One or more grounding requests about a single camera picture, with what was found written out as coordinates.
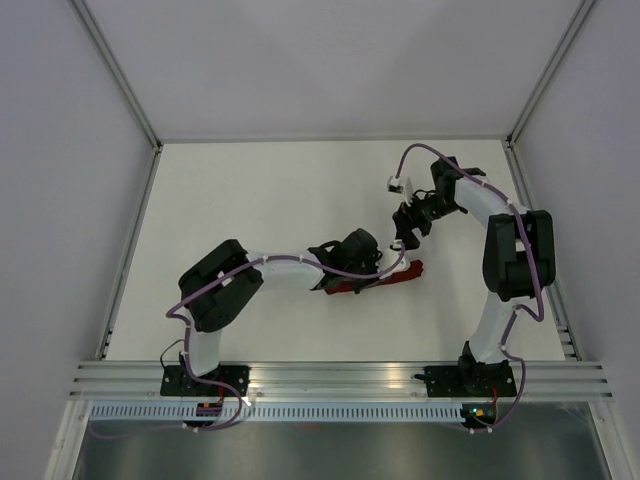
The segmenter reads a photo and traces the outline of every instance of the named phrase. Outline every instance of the gray wall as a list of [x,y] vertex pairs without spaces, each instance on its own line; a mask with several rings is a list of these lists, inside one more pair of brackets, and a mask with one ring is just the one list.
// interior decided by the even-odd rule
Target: gray wall
[[640,451],[640,2],[600,2],[518,142],[554,215],[572,326]]
[[150,147],[64,0],[0,15],[0,478],[40,478]]
[[500,135],[579,0],[88,0],[170,139]]

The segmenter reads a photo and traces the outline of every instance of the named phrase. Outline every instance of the white floor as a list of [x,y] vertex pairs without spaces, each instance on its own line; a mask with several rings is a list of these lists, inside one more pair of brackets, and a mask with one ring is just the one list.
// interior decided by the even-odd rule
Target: white floor
[[[110,360],[157,360],[183,335],[166,310],[180,275],[228,238],[247,249],[297,252],[342,240],[358,227],[384,247],[401,197],[386,192],[409,141],[166,145],[154,181],[111,344]],[[463,167],[480,167],[516,199],[497,140],[430,142]],[[432,187],[426,151],[409,155],[415,188]],[[486,298],[484,229],[455,213],[434,224],[414,258],[425,273],[360,295],[258,292],[224,330],[227,361],[455,360]],[[551,311],[522,316],[510,350],[527,360],[562,360]],[[168,355],[175,359],[176,353]]]

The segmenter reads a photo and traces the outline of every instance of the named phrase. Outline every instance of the white cable tray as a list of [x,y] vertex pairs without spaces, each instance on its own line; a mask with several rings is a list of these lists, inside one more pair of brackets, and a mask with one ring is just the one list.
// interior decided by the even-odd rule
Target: white cable tray
[[[176,420],[202,421],[196,415],[197,402],[94,402],[91,420]],[[218,421],[228,420],[237,408],[226,401]],[[240,419],[256,422],[367,422],[422,423],[462,422],[461,403],[260,403],[244,405]]]

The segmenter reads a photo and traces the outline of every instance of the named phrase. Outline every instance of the mounting plate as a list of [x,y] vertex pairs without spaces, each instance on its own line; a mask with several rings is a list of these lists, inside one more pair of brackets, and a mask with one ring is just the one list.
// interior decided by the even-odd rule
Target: mounting plate
[[427,386],[430,398],[484,398],[493,397],[492,386],[496,387],[499,397],[515,397],[516,382],[511,368],[503,375],[491,381],[479,380],[472,385],[473,391],[465,386],[457,365],[434,365],[424,368],[424,375],[416,375]]
[[[234,387],[243,397],[247,395],[249,388],[249,370],[246,365],[223,365],[202,378],[206,380],[218,380],[228,383]],[[225,392],[225,396],[230,396],[230,392]],[[205,385],[193,381],[182,368],[182,365],[167,366],[162,377],[160,387],[161,397],[219,397],[219,387]]]

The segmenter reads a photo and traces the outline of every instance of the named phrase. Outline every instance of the glass panel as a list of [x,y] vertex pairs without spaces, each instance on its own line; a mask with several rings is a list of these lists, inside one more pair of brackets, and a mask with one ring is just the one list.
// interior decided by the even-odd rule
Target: glass panel
[[246,422],[220,432],[96,422],[76,479],[603,479],[586,407],[522,405],[490,435],[438,424]]

